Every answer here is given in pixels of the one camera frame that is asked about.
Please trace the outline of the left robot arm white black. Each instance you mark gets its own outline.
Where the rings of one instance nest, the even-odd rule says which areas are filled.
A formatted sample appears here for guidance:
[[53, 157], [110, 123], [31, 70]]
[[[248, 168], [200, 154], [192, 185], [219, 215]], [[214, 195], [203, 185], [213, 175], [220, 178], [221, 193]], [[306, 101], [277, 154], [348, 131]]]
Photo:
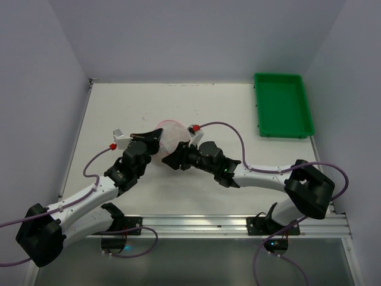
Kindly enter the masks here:
[[37, 267], [50, 264], [64, 247], [88, 235], [136, 235], [145, 228], [142, 221], [128, 222], [111, 200], [137, 184], [159, 150], [162, 132], [132, 134], [123, 155], [93, 185], [48, 207], [28, 209], [15, 239]]

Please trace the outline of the white mesh laundry bag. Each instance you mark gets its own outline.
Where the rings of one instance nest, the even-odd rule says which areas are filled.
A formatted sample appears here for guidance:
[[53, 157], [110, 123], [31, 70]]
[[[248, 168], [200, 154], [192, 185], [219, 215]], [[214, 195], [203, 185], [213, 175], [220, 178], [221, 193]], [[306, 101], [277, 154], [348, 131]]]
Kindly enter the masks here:
[[188, 130], [175, 120], [164, 120], [157, 125], [157, 129], [162, 129], [157, 156], [164, 158], [173, 153], [180, 142], [188, 142], [191, 136]]

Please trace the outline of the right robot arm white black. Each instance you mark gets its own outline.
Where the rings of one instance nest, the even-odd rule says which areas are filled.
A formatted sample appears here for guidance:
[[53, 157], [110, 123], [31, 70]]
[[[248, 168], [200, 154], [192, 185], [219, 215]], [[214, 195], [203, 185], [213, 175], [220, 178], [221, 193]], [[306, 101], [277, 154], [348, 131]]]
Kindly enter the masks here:
[[243, 162], [226, 157], [213, 141], [199, 147], [180, 142], [162, 162], [174, 170], [203, 170], [226, 188], [254, 186], [287, 194], [288, 198], [274, 203], [265, 217], [254, 220], [263, 234], [273, 234], [302, 217], [324, 219], [335, 188], [331, 179], [305, 160], [297, 160], [287, 173], [278, 167], [268, 167], [263, 172], [249, 170]]

